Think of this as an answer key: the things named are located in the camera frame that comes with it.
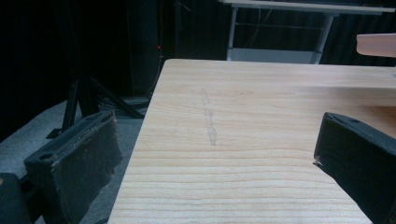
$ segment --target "dark background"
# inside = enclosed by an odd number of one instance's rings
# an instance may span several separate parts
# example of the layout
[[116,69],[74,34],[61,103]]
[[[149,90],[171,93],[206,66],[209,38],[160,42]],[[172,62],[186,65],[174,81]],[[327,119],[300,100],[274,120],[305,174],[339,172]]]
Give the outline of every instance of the dark background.
[[[69,0],[84,69],[119,96],[152,92],[166,59],[225,60],[231,7],[216,0]],[[322,1],[376,3],[388,1]],[[240,9],[239,22],[263,22],[269,10]],[[320,13],[273,11],[265,24],[319,27]],[[311,29],[237,26],[234,45],[312,50]],[[254,41],[251,37],[257,32]],[[356,35],[395,33],[394,13],[340,15],[332,24],[323,64],[394,66],[390,58],[356,52]],[[0,1],[0,141],[43,110],[66,100],[71,76],[50,0]]]

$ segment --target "gray carpet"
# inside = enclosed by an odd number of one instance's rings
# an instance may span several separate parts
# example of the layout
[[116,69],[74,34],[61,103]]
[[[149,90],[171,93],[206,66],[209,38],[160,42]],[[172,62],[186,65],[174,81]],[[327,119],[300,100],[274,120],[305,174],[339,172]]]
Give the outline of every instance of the gray carpet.
[[[48,143],[49,140],[46,139],[46,136],[53,129],[62,127],[64,109],[65,102],[44,111],[0,143],[0,173],[14,173],[18,177],[24,176],[26,172],[23,160]],[[139,112],[145,113],[145,110],[143,108]],[[99,196],[92,202],[90,210],[80,222],[82,224],[95,224],[110,216],[143,122],[142,119],[130,119],[119,112],[116,114],[123,160],[117,166],[110,183],[101,190]],[[80,118],[81,114],[78,109],[76,120]],[[37,223],[44,223],[44,221],[40,218]]]

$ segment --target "wooden board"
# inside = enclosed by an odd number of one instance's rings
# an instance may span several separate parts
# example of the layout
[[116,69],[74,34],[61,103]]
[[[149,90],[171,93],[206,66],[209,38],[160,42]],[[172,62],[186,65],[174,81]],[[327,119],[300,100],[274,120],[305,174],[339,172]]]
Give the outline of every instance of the wooden board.
[[310,4],[310,3],[293,3],[278,1],[255,1],[255,0],[219,0],[224,4],[232,4],[238,7],[261,7],[283,10],[299,11],[320,11],[347,14],[381,14],[383,12],[394,12],[395,8],[391,7],[358,7],[345,5],[328,5],[328,4]]
[[396,68],[167,61],[109,223],[370,223],[312,164],[326,111],[396,136]]

